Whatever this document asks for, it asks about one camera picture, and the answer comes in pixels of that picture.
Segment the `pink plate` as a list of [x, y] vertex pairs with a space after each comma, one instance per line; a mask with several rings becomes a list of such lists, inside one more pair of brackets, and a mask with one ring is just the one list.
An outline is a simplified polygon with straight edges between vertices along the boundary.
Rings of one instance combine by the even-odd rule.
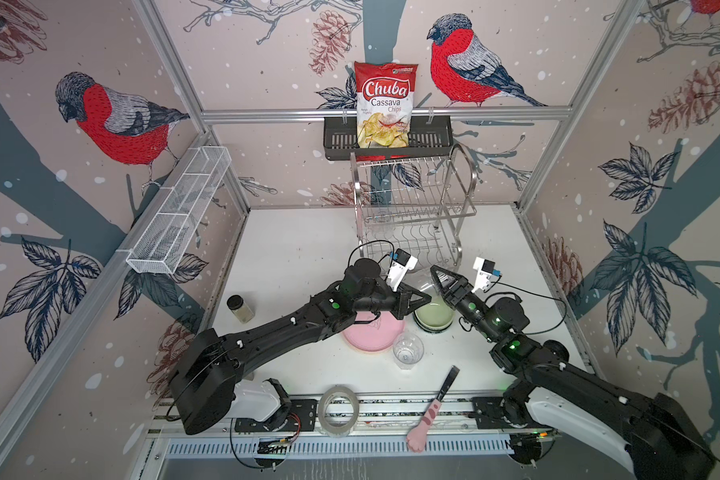
[[404, 329], [405, 321], [398, 320], [390, 312], [381, 312], [379, 316], [359, 312], [356, 322], [342, 335], [354, 348], [373, 353], [390, 348]]

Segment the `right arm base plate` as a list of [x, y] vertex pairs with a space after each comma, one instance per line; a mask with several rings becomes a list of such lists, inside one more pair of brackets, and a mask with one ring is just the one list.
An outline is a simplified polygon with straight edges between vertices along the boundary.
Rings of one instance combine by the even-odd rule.
[[502, 396], [478, 396], [471, 399], [473, 413], [478, 430], [530, 429], [547, 431], [551, 427], [532, 419], [526, 405]]

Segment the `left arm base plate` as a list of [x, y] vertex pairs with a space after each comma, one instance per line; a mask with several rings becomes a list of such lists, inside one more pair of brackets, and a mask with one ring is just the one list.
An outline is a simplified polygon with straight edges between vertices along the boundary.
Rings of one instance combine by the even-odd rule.
[[314, 399], [296, 399], [281, 407], [275, 414], [259, 424], [263, 432], [313, 432], [317, 422], [318, 401]]

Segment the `clear drinking glass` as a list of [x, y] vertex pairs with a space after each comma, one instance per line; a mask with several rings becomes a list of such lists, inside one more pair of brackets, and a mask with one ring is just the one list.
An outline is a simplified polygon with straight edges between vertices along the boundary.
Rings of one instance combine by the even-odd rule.
[[406, 283], [422, 295], [438, 297], [439, 292], [429, 270], [420, 270], [406, 277]]
[[395, 363], [401, 370], [411, 370], [422, 360], [425, 349], [417, 335], [403, 332], [396, 337], [392, 352]]

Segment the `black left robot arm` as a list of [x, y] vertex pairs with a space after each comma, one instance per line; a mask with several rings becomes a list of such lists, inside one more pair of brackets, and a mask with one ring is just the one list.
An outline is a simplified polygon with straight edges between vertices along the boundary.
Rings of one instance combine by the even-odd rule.
[[396, 288], [388, 285], [377, 262], [361, 258], [345, 269], [341, 280], [290, 314], [223, 336], [204, 330], [168, 375], [176, 419], [186, 434], [199, 434], [224, 418], [236, 398], [236, 385], [257, 368], [343, 332], [360, 312], [389, 312], [402, 320], [430, 302], [429, 294], [404, 282]]

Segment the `light green bowl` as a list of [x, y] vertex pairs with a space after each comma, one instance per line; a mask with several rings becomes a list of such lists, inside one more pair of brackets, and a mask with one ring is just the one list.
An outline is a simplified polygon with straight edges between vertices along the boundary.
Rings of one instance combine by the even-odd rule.
[[442, 299], [434, 299], [429, 304], [413, 312], [417, 325], [428, 332], [441, 332], [453, 323], [453, 310]]

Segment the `steel two-tier dish rack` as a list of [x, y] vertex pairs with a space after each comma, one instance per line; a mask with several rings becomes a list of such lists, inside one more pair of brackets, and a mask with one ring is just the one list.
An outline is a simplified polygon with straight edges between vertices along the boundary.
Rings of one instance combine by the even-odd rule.
[[477, 213], [477, 173], [459, 144], [430, 157], [350, 160], [356, 254], [379, 260], [400, 248], [417, 268], [456, 269], [463, 258], [460, 231]]

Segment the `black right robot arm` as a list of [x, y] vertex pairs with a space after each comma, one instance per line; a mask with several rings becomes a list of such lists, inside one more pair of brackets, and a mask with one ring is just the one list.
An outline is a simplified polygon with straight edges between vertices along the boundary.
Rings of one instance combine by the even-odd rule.
[[487, 305], [465, 276], [439, 266], [430, 273], [442, 300], [492, 344], [494, 363], [514, 377], [502, 396], [509, 424], [559, 430], [638, 479], [709, 478], [716, 459], [676, 400], [649, 398], [574, 366], [562, 344], [524, 333], [530, 321], [520, 300]]

